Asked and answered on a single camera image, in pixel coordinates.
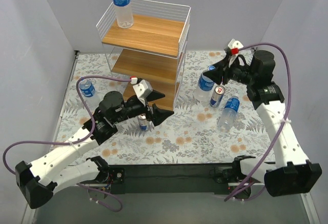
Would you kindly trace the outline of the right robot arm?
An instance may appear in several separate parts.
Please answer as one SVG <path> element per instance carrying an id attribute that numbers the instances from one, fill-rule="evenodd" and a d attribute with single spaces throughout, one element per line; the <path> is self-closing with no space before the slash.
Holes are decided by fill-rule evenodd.
<path id="1" fill-rule="evenodd" d="M 223 60 L 214 64 L 215 69 L 205 76 L 216 84 L 233 80 L 247 87 L 247 96 L 261 118 L 271 140 L 268 150 L 274 152 L 275 163 L 265 163 L 263 158 L 240 156 L 233 162 L 232 176 L 240 181 L 230 194 L 242 191 L 249 179 L 264 184 L 273 196 L 308 193 L 322 174 L 318 163 L 310 162 L 303 152 L 288 119 L 290 104 L 284 102 L 280 88 L 273 82 L 274 55 L 265 50 L 256 51 L 251 63 L 240 64 L 244 57 L 238 49 L 226 49 Z"/>

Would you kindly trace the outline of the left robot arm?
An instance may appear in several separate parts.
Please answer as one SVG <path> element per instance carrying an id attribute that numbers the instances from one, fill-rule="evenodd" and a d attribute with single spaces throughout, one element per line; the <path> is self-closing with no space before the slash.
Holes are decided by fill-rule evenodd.
<path id="1" fill-rule="evenodd" d="M 94 180 L 98 183 L 116 181 L 116 173 L 100 157 L 88 158 L 84 163 L 71 163 L 111 138 L 116 124 L 144 114 L 158 126 L 173 115 L 153 104 L 143 104 L 137 96 L 124 101 L 118 91 L 108 92 L 99 103 L 92 118 L 65 143 L 45 156 L 30 163 L 21 161 L 15 166 L 16 183 L 32 209 L 46 204 L 55 193 L 80 182 Z"/>

